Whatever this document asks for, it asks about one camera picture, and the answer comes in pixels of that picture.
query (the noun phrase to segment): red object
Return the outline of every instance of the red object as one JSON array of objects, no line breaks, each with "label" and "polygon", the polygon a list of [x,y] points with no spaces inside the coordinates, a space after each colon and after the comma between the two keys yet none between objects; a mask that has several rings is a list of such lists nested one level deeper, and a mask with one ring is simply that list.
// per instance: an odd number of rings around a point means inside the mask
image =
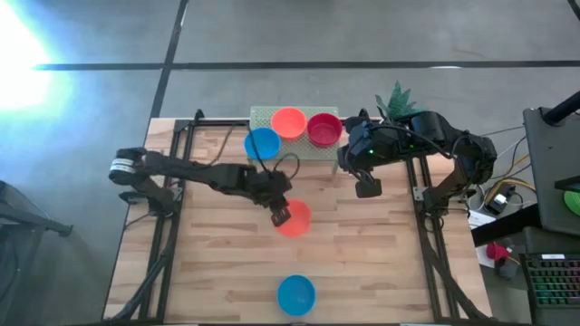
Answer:
[{"label": "red object", "polygon": [[306,116],[297,108],[282,108],[274,113],[272,129],[285,140],[299,139],[306,129]]},{"label": "red object", "polygon": [[506,258],[509,256],[509,251],[499,244],[488,244],[486,248],[486,254],[489,259],[494,261],[500,260],[501,258]]},{"label": "red object", "polygon": [[310,230],[312,213],[307,204],[300,200],[289,199],[288,211],[290,218],[277,227],[276,231],[287,237],[298,237]]},{"label": "red object", "polygon": [[308,121],[308,138],[318,147],[334,145],[343,133],[343,124],[330,113],[318,113]]}]

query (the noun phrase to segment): cable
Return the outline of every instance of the cable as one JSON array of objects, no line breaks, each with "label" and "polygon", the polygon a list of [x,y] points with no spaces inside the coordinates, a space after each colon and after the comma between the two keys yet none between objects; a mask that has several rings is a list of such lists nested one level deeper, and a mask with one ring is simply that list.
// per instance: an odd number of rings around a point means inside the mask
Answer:
[{"label": "cable", "polygon": [[137,218],[135,218],[134,220],[132,220],[132,221],[130,221],[129,223],[127,223],[127,224],[125,225],[125,228],[124,228],[124,229],[125,229],[125,230],[127,230],[127,228],[129,227],[129,225],[132,225],[132,224],[134,224],[134,223],[137,223],[137,222],[139,222],[140,220],[142,220],[143,218],[145,218],[145,217],[147,217],[147,216],[153,216],[153,214],[152,214],[151,212],[149,212],[149,213],[145,214],[144,216],[141,216],[141,217],[137,217]]},{"label": "cable", "polygon": [[453,142],[453,146],[451,147],[451,152],[450,152],[450,155],[451,155],[451,157],[452,157],[452,158],[454,158],[454,156],[455,156],[455,149],[457,149],[457,146],[458,146],[459,142],[460,142],[462,139],[465,139],[465,138],[469,138],[469,136],[465,136],[465,135],[464,135],[464,136],[458,137],[458,138],[457,138],[457,139],[455,139],[455,141]]},{"label": "cable", "polygon": [[214,159],[212,159],[211,162],[208,163],[208,166],[212,166],[221,157],[221,153],[224,151],[224,147],[226,146],[227,140],[229,139],[229,136],[232,134],[232,131],[234,131],[235,126],[236,125],[232,125],[229,128],[229,130],[226,133],[226,136],[224,137],[224,141],[222,141],[222,143],[221,143],[221,147],[219,148],[219,151],[217,152],[216,157]]},{"label": "cable", "polygon": [[509,172],[511,172],[512,168],[514,168],[514,166],[522,161],[522,158],[520,158],[517,162],[515,162],[516,160],[516,154],[517,154],[517,147],[519,146],[519,144],[521,144],[522,141],[524,141],[524,139],[526,139],[526,136],[522,137],[522,139],[520,139],[517,144],[516,147],[514,148],[514,154],[511,156],[511,167],[509,168],[508,171],[506,171],[506,173],[504,173],[504,177],[507,176],[509,174]]},{"label": "cable", "polygon": [[298,174],[298,170],[300,170],[300,158],[295,154],[295,153],[286,153],[284,154],[274,165],[274,168],[272,169],[273,171],[276,171],[276,169],[278,168],[278,165],[280,163],[282,163],[282,161],[284,160],[284,158],[287,158],[289,156],[293,156],[296,158],[296,170],[294,171],[294,174],[292,174],[292,176],[290,177],[290,180],[292,180],[294,177],[296,177],[296,175]]},{"label": "cable", "polygon": [[483,134],[483,135],[480,135],[480,136],[481,137],[486,137],[486,136],[491,136],[491,135],[499,134],[499,133],[502,133],[502,132],[511,131],[511,130],[515,130],[515,129],[522,129],[522,128],[524,128],[524,126],[512,127],[512,128],[507,128],[507,129],[502,129],[502,130],[498,130],[498,131],[489,132],[487,134]]},{"label": "cable", "polygon": [[250,125],[247,124],[246,126],[247,126],[247,131],[250,134],[250,141],[252,142],[252,149],[254,150],[254,153],[256,153],[257,160],[260,162],[260,165],[262,166],[262,168],[264,169],[264,171],[270,172],[270,170],[268,168],[266,168],[266,165],[264,164],[264,161],[260,158],[260,153],[257,152],[256,141],[254,140],[254,133],[250,129]]},{"label": "cable", "polygon": [[504,149],[504,151],[502,151],[501,153],[499,153],[499,155],[498,155],[498,157],[496,159],[501,158],[502,156],[504,156],[504,154],[508,153],[508,151],[510,149],[512,149],[514,146],[516,146],[518,143],[519,143],[519,141],[516,141],[515,143],[509,145],[509,147],[507,149]]},{"label": "cable", "polygon": [[523,187],[526,187],[526,188],[532,190],[534,193],[536,193],[536,188],[529,185],[526,181],[524,181],[522,179],[503,178],[503,179],[499,180],[498,182],[496,182],[495,184],[493,184],[493,186],[491,186],[491,188],[489,189],[489,192],[484,196],[484,203],[489,203],[491,201],[491,198],[494,198],[496,196],[496,193],[498,192],[499,188],[501,187],[501,185],[503,183],[508,183],[510,185],[523,186]]},{"label": "cable", "polygon": [[515,172],[515,173],[512,173],[512,174],[510,174],[510,175],[509,175],[509,176],[507,176],[507,177],[513,177],[513,176],[515,176],[516,174],[519,174],[519,173],[521,173],[521,172],[522,172],[522,171],[524,171],[526,168],[529,168],[529,167],[531,167],[531,166],[532,166],[532,163],[528,163],[528,164],[527,164],[525,167],[521,168],[520,170],[518,170],[518,171],[517,171],[517,172]]},{"label": "cable", "polygon": [[519,209],[524,208],[524,198],[519,193],[517,193],[517,192],[514,193],[514,197],[515,196],[517,196],[519,198],[519,204],[518,204],[519,205]]},{"label": "cable", "polygon": [[524,139],[526,139],[526,136],[524,136],[522,139],[520,139],[520,140],[519,140],[519,141],[516,143],[516,147],[514,148],[514,154],[512,155],[512,158],[511,158],[511,166],[509,167],[509,169],[508,169],[508,170],[507,170],[507,171],[506,171],[506,172],[505,172],[503,175],[501,175],[501,176],[498,176],[498,177],[491,177],[491,178],[490,178],[490,180],[493,180],[493,179],[498,179],[498,178],[502,178],[502,177],[506,177],[506,176],[509,174],[509,172],[511,172],[511,170],[512,170],[512,169],[514,168],[514,166],[516,165],[516,154],[517,154],[517,147],[519,146],[519,144],[520,144],[522,141],[524,141]]},{"label": "cable", "polygon": [[421,134],[418,134],[417,132],[415,132],[413,130],[406,129],[406,128],[403,128],[403,127],[398,127],[398,126],[392,126],[392,125],[381,125],[381,126],[378,126],[378,127],[372,127],[370,129],[370,131],[377,130],[377,129],[393,129],[393,130],[398,130],[398,131],[406,132],[408,134],[411,134],[411,135],[417,137],[418,139],[422,139],[423,141],[427,142],[429,145],[431,145],[432,147],[434,147],[444,158],[447,158],[447,159],[452,159],[453,158],[451,155],[447,154],[433,140],[428,139],[427,137],[422,136]]},{"label": "cable", "polygon": [[[479,207],[476,209],[477,211],[479,211],[485,205],[486,192],[485,192],[485,190],[483,190],[483,187],[481,185],[476,185],[476,188],[479,189],[479,192],[481,192],[481,205],[479,205]],[[471,210],[471,199],[473,199],[473,196],[471,196],[467,202],[469,210]]]}]

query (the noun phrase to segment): plastic bowl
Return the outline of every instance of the plastic bowl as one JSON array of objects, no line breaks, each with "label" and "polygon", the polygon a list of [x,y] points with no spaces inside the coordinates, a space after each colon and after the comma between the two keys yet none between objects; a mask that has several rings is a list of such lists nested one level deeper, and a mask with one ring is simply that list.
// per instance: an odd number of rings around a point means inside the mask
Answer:
[{"label": "plastic bowl", "polygon": [[271,119],[272,129],[284,140],[299,139],[306,129],[306,116],[297,108],[282,108]]},{"label": "plastic bowl", "polygon": [[316,303],[316,289],[302,275],[286,277],[278,287],[278,305],[291,316],[304,316]]},{"label": "plastic bowl", "polygon": [[292,238],[310,230],[312,213],[307,204],[300,200],[288,199],[288,212],[290,212],[290,218],[278,226],[275,229],[276,231],[281,235]]},{"label": "plastic bowl", "polygon": [[[254,142],[256,143],[257,152],[261,159],[274,158],[280,148],[282,147],[282,140],[275,131],[270,128],[260,127],[252,130]],[[257,159],[254,147],[252,146],[252,139],[248,133],[244,140],[244,148],[246,153],[252,159]]]},{"label": "plastic bowl", "polygon": [[308,138],[318,147],[334,145],[343,133],[340,119],[330,113],[318,113],[308,121]]}]

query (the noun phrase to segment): red bowl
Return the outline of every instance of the red bowl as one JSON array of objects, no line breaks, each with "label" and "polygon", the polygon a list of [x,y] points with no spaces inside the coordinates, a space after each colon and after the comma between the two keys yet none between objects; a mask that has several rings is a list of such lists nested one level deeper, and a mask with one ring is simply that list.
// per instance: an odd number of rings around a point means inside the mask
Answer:
[{"label": "red bowl", "polygon": [[297,108],[286,107],[274,113],[272,129],[285,140],[299,139],[306,129],[306,116]]},{"label": "red bowl", "polygon": [[333,114],[318,113],[310,118],[306,130],[308,138],[313,144],[327,148],[340,139],[343,133],[343,124]]},{"label": "red bowl", "polygon": [[301,200],[288,199],[288,218],[275,230],[287,237],[298,237],[310,229],[312,212],[310,207]]}]

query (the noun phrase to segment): concrete floor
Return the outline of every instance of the concrete floor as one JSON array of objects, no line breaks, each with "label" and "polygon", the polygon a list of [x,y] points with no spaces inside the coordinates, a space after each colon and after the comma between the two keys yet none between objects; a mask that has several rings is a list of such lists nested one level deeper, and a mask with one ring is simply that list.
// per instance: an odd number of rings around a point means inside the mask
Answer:
[{"label": "concrete floor", "polygon": [[[0,21],[19,20],[9,30],[20,37],[2,63],[163,62],[179,0],[8,4],[0,11],[18,19]],[[578,33],[566,0],[192,0],[175,61],[579,60]],[[18,324],[101,318],[127,210],[108,168],[116,149],[142,144],[159,79],[159,71],[0,76],[0,179],[75,225],[68,238],[43,240]],[[396,81],[418,106],[485,133],[577,91],[580,68],[173,72],[160,116],[245,117],[251,105],[329,105],[347,116],[374,111],[373,95],[388,96]],[[522,135],[493,140],[500,151]],[[502,158],[497,171],[507,166]],[[521,177],[533,181],[530,171]],[[494,315],[529,318],[522,290],[487,284]]]}]

